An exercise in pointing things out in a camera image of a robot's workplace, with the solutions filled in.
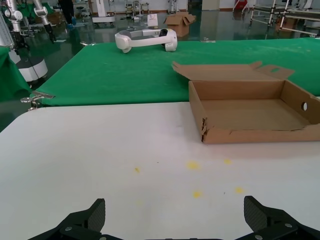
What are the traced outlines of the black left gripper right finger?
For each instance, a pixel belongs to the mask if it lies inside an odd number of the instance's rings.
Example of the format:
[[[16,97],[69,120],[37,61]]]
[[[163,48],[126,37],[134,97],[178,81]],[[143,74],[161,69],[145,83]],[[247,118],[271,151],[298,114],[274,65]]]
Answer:
[[[299,223],[282,209],[267,207],[253,196],[243,201],[244,219],[253,233],[241,240],[319,240],[320,231]]]

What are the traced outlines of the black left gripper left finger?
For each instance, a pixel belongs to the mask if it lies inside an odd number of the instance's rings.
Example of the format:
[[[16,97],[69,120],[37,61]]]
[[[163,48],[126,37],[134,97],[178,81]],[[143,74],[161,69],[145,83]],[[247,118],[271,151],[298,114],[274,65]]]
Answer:
[[[86,210],[70,213],[56,227],[33,240],[98,240],[106,219],[106,203],[98,198]]]

